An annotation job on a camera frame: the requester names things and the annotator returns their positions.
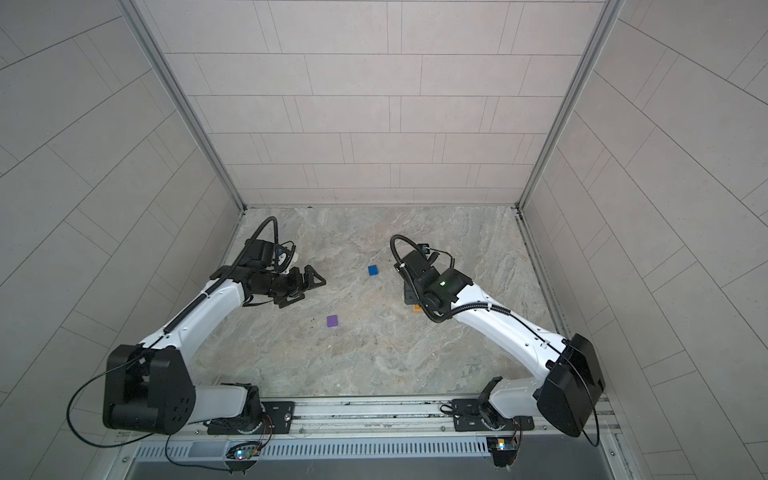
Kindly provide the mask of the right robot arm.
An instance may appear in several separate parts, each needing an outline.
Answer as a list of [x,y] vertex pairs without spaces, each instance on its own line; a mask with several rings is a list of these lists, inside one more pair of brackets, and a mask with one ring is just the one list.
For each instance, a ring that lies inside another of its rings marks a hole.
[[567,339],[501,305],[470,277],[453,267],[440,273],[439,253],[416,248],[402,257],[392,251],[394,268],[434,323],[456,320],[490,339],[517,359],[528,379],[495,377],[478,397],[474,415],[491,430],[510,428],[521,416],[540,414],[560,432],[584,432],[605,382],[595,349],[580,334]]

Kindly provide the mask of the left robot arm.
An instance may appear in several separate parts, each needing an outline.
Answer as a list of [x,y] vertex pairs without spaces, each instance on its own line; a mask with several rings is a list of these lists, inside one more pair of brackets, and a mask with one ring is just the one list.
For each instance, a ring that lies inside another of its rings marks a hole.
[[250,239],[231,265],[210,277],[205,289],[166,325],[135,345],[111,352],[105,372],[105,427],[171,435],[204,423],[212,434],[252,434],[266,414],[255,385],[197,386],[187,364],[233,311],[254,306],[254,297],[285,308],[325,285],[311,266],[292,265],[289,244]]

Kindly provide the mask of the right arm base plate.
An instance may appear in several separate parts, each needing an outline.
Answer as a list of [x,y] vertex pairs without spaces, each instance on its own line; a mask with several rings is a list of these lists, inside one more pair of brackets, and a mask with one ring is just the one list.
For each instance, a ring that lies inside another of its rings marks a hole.
[[535,429],[531,416],[498,417],[493,421],[484,419],[477,399],[453,399],[442,404],[439,410],[453,419],[457,432],[527,432]]

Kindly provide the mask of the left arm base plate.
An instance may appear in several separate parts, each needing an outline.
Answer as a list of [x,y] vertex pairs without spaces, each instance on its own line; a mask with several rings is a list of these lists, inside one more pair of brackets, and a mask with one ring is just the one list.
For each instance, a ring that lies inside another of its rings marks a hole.
[[266,401],[258,420],[248,416],[205,421],[209,435],[283,435],[288,434],[296,404],[291,401]]

